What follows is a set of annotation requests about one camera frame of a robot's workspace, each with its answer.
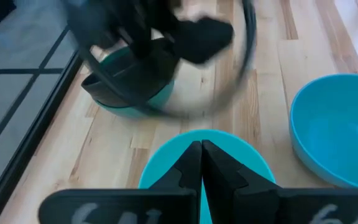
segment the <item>wooden floor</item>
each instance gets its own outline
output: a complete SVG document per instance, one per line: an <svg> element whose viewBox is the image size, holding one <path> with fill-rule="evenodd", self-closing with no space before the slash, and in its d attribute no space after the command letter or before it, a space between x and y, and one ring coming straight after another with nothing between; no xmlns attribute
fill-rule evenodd
<svg viewBox="0 0 358 224"><path fill-rule="evenodd" d="M0 217L0 224L37 223L40 202L67 188L136 188L149 157L170 138L215 128L251 143L283 187L332 187L294 156L288 110L297 91L332 73L358 73L358 0L255 0L258 37L249 87L233 106L197 123L130 121L99 108L76 76L53 123ZM183 17L216 15L232 22L233 46L204 68L183 63L171 106L207 97L232 77L244 35L237 0L186 0ZM99 58L106 53L94 49Z"/></svg>

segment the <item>black robotic gripper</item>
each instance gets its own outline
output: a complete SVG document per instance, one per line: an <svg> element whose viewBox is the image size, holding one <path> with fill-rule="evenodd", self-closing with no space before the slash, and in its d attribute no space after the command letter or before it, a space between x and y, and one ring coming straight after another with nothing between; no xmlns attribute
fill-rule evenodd
<svg viewBox="0 0 358 224"><path fill-rule="evenodd" d="M195 141L149 189L63 190L41 224L197 224L201 180L214 224L358 224L358 189L283 189L209 140Z"/></svg>

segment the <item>black plastic part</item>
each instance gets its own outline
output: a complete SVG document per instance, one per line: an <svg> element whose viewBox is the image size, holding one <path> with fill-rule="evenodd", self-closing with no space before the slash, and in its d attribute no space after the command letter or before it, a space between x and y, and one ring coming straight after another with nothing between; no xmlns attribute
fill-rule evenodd
<svg viewBox="0 0 358 224"><path fill-rule="evenodd" d="M110 26L124 40L137 58L147 57L152 49L151 27L146 21L144 5L140 0L104 0L111 17Z"/></svg>
<svg viewBox="0 0 358 224"><path fill-rule="evenodd" d="M201 142L194 141L180 156L176 163L150 189L191 189L197 194L197 220L200 219L201 175L202 175Z"/></svg>
<svg viewBox="0 0 358 224"><path fill-rule="evenodd" d="M183 21L171 33L173 51L191 63L203 64L230 45L233 33L232 25L209 17Z"/></svg>
<svg viewBox="0 0 358 224"><path fill-rule="evenodd" d="M170 33L177 29L179 20L172 12L170 4L181 5L181 1L167 1L167 0L145 0L145 7L147 9L147 20L150 25L163 34Z"/></svg>
<svg viewBox="0 0 358 224"><path fill-rule="evenodd" d="M168 85L173 78L179 58L170 52L170 42L165 38L153 40L153 51L143 59L130 51L123 52L115 60L103 63L117 85L125 86L146 102ZM115 95L95 74L91 74L81 86L103 105L123 108L126 101Z"/></svg>
<svg viewBox="0 0 358 224"><path fill-rule="evenodd" d="M176 190L62 190L39 208L41 224L197 224L196 194Z"/></svg>
<svg viewBox="0 0 358 224"><path fill-rule="evenodd" d="M281 189L277 195L279 224L327 223L329 219L341 223L358 221L358 189Z"/></svg>
<svg viewBox="0 0 358 224"><path fill-rule="evenodd" d="M63 1L67 24L76 37L78 44L97 45L102 49L113 47L120 39L115 30L111 30L111 16L100 1L84 1L76 5L71 1Z"/></svg>
<svg viewBox="0 0 358 224"><path fill-rule="evenodd" d="M203 141L203 179L213 223L265 223L272 217L274 220L278 196L277 202L273 202L274 195L269 190L279 187L209 140ZM261 208L269 206L274 207L273 216Z"/></svg>

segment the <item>teal bowl rim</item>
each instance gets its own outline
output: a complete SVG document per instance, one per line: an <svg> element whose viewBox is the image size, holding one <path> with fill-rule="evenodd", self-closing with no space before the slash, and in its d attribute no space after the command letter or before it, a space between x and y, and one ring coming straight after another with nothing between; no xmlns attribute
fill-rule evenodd
<svg viewBox="0 0 358 224"><path fill-rule="evenodd" d="M274 184L276 184L276 179L273 175L273 172L272 170L270 169L270 166L267 164L266 160L263 158L262 155L260 155L260 153L258 152L258 150L256 150L253 146L251 146L248 142L244 141L243 139L237 137L236 135L234 134L231 134L231 133L227 133L225 131L221 131L221 130L217 130L217 129L197 129L197 130L191 130L191 131L188 131L188 132L185 132L185 133L181 133L181 134L178 134L176 135L175 137L169 139L167 142L165 142L164 144L162 144L157 150L156 152L152 155L152 157L147 161L146 163L146 166L144 167L143 171L142 171L142 175L140 177L140 180L139 180L139 184L138 184L138 187L140 188L140 185L141 183L143 183L143 178L144 178L144 175L145 175L145 170L148 166L151 166L150 165L150 161L152 159L154 159L155 155L159 152L159 150L161 150L161 148L164 146L164 145L167 145L167 144L170 144L175 138L177 138L178 136L182 135L182 134L191 134L191 133L195 133L195 132L198 132L198 131L214 131L214 132L217 132L219 134L224 134L224 135L228 135L228 136L232 136L238 140L240 140L242 143L244 143L247 147L249 147L250 149L252 149L259 157L259 159L263 162L263 164L266 166L266 168L268 169L268 174L270 175L271 177L271 180L269 181L272 181Z"/></svg>
<svg viewBox="0 0 358 224"><path fill-rule="evenodd" d="M150 100L152 101L153 98L155 98L158 94L161 93L161 91L163 91L164 89L168 89L169 88L169 95L172 94L172 91L173 91L173 86L175 84L175 81L174 80L171 80L168 84L166 84L165 86L162 87L161 90L159 90L158 92L156 92L152 97L150 97L149 100L147 100L148 104L150 104ZM114 109L114 110L123 110L123 109L134 109L134 110L137 110L135 106L108 106L108 105L105 105L103 103L101 103L100 101L98 100L95 100L94 98L92 98L93 101L95 101L99 106L103 106L105 108L111 108L111 109Z"/></svg>
<svg viewBox="0 0 358 224"><path fill-rule="evenodd" d="M313 172L315 172L318 176L320 176L320 173L319 172L325 172L324 175L327 175L329 176L329 178L331 179L336 179L336 180L339 180L339 182L342 182L342 183L345 183L347 184L348 186L351 186L351 187L357 187L358 188L358 184L357 183L354 183L350 180L347 180L333 172L331 172L329 169L327 169L325 166L323 166L320 162L318 162L313 156L312 154L307 150L307 148L302 144L302 142L300 141L299 139L299 136L298 136L298 133L296 132L296 128L295 128L295 122L294 122L294 115L293 115L293 110L294 110L294 105L295 103L297 102L298 100L298 97L303 93L303 91L308 88L309 86L311 85L314 85L315 83L317 82L321 82L325 79L329 79L329 78L336 78L336 77L357 77L358 78L358 74L351 74L351 73L341 73L341 74L333 74L333 75L326 75L326 76L323 76L323 77L320 77L320 78L317 78L315 80L312 80L311 82L307 83L305 86L303 86L299 91L298 93L295 95L293 101L292 101L292 104L291 104L291 111L290 111L290 124L291 124L291 132L292 134L294 135L295 139L297 141L297 143L300 145L300 148L301 149L297 149L297 147L294 146L294 150L296 151L296 153L298 153L299 150L302 150L304 153L306 153L306 155L311 159L312 162L314 162L314 164L316 166L318 166L318 171L315 171L314 169L312 169L312 167L309 167L309 169L313 170Z"/></svg>

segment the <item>blue plastic bowl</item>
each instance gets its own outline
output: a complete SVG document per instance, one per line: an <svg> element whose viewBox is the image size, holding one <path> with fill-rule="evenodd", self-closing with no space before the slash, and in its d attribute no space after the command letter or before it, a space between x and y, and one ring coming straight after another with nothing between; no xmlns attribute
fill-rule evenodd
<svg viewBox="0 0 358 224"><path fill-rule="evenodd" d="M358 187L358 75L330 75L304 86L292 103L299 158L324 180Z"/></svg>
<svg viewBox="0 0 358 224"><path fill-rule="evenodd" d="M166 142L149 160L140 178L139 188L147 189L161 178L179 159L193 141L209 139L232 157L259 175L275 182L272 172L262 156L248 143L238 137L218 130L196 130L180 134ZM201 195L201 224L211 224L204 184Z"/></svg>
<svg viewBox="0 0 358 224"><path fill-rule="evenodd" d="M153 96L149 100L149 104L152 106L158 107L158 108L162 108L167 103L169 97L172 94L173 87L175 85L174 83L175 83L175 81L172 80L168 85L166 85L164 88L162 88L162 90L160 90L155 96ZM115 107L111 107L111 106L106 106L97 100L95 100L95 102L100 107L102 107L118 116L124 116L127 118L135 118L135 119L147 117L146 114L143 114L142 112L140 112L137 109L130 107L130 106L124 107L124 108L115 108Z"/></svg>

